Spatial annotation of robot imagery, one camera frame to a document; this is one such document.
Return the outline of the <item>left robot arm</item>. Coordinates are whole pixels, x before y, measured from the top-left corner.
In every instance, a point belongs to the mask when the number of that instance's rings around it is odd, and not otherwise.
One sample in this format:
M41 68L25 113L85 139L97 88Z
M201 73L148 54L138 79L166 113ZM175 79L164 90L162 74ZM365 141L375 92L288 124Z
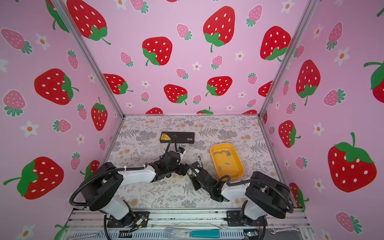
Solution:
M173 135L160 158L142 167L117 168L111 162L104 163L74 191L69 203L74 207L88 207L112 217L122 227L134 224L135 213L124 200L115 196L121 186L136 183L154 183L172 174L185 176L188 166L182 163L185 149L177 146Z

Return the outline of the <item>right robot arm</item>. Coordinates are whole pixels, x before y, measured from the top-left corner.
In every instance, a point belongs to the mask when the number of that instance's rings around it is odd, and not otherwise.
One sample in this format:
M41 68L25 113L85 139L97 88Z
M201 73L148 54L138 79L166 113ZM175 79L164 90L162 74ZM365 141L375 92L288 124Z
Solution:
M227 212L225 221L229 226L265 227L267 215L284 219L287 213L294 212L290 188L261 172L255 171L250 179L238 182L232 182L229 175L216 180L195 162L189 165L187 175L196 191L203 189L216 202L245 199L239 212Z

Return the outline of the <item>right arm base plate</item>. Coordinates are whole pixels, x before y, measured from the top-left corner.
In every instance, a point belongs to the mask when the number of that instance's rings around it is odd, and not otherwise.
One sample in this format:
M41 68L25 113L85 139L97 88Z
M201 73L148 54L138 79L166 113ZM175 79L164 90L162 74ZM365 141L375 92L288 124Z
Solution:
M252 220L246 217L241 211L227 211L224 221L229 227L266 227L268 225L265 217Z

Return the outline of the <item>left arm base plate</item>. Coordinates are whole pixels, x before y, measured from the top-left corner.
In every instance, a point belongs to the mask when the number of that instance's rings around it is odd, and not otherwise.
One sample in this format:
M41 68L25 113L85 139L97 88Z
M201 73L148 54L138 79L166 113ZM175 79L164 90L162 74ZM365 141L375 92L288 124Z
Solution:
M110 218L107 220L107 227L108 228L133 228L134 225L139 221L142 220L139 223L139 226L142 228L146 228L149 220L150 212L132 212L128 213L124 218L121 220L117 220L114 217L110 216Z

